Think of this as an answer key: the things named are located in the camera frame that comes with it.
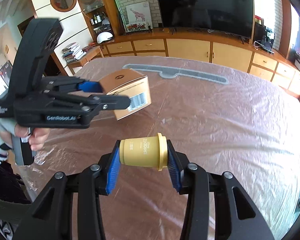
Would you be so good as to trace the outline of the left hand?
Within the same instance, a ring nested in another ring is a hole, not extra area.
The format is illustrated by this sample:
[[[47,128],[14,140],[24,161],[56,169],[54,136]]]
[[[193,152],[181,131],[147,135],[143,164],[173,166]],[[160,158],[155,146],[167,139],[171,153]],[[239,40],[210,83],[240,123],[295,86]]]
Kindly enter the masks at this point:
[[[38,151],[44,146],[50,131],[49,128],[34,128],[30,135],[29,128],[20,126],[14,119],[0,118],[0,138],[9,147],[12,146],[12,136],[19,138],[29,136],[28,143],[31,150]]]

